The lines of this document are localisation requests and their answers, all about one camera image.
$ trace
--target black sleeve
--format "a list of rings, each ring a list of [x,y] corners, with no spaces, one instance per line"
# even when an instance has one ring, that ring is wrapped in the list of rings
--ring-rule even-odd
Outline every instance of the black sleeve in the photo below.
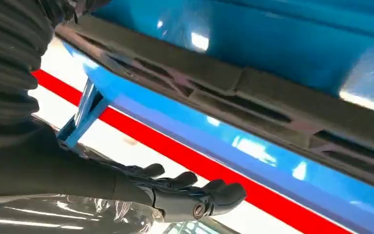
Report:
[[[31,115],[38,104],[28,96],[37,86],[30,72],[40,67],[54,26],[76,14],[70,2],[0,0],[0,195],[68,194],[151,205],[121,171],[61,149],[54,130]]]

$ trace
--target blue paint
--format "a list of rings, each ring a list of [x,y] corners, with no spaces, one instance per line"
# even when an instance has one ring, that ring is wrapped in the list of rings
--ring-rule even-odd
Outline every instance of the blue paint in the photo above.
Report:
[[[102,67],[84,67],[115,108],[352,230],[374,233],[374,187],[211,119]]]
[[[374,101],[374,0],[113,0],[95,15],[336,97],[344,90]],[[192,33],[208,38],[206,51]]]
[[[335,97],[342,91],[374,103],[374,0],[113,0],[95,15]],[[374,233],[374,187],[100,67],[86,69],[114,107],[359,233]]]

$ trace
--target red stripe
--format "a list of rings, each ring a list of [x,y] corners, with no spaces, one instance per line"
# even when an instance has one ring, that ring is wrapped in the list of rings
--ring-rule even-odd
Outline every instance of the red stripe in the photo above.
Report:
[[[41,86],[76,106],[79,104],[82,94],[79,90],[42,70],[35,72],[34,75]],[[208,180],[222,177],[227,183],[241,183],[247,190],[248,196],[246,200],[249,203],[303,233],[350,233],[287,198],[111,108],[108,108],[100,116],[100,119]]]

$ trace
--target gloved hand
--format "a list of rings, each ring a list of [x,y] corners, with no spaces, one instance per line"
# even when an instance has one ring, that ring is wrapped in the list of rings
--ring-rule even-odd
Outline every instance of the gloved hand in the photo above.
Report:
[[[194,187],[197,176],[184,172],[176,178],[158,178],[165,170],[161,164],[146,168],[125,166],[104,160],[98,152],[81,148],[85,156],[99,163],[121,170],[129,180],[144,190],[153,201],[152,207],[161,210],[165,222],[200,219],[204,216],[225,214],[237,207],[246,197],[244,188],[238,184],[226,184],[218,179],[204,187]]]

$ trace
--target white floor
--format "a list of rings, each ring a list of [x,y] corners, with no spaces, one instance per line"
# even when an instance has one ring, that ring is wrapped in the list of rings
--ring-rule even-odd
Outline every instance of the white floor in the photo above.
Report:
[[[42,69],[82,91],[87,79],[82,69],[82,62],[83,58],[70,56],[61,42],[55,39],[49,46],[48,52],[42,58]],[[40,104],[40,111],[36,115],[58,128],[61,128],[77,110],[76,106],[41,86],[36,90],[30,91],[30,94]],[[100,120],[97,120],[92,125],[80,142],[122,164],[143,167],[152,163],[161,163],[166,169],[165,177],[174,177],[181,172],[187,171],[182,165],[131,139]],[[201,177],[197,184],[202,186],[207,182],[205,178]],[[242,234],[300,233],[247,202],[241,204],[234,211],[217,216],[215,219]],[[161,234],[167,226],[157,225],[153,233]]]

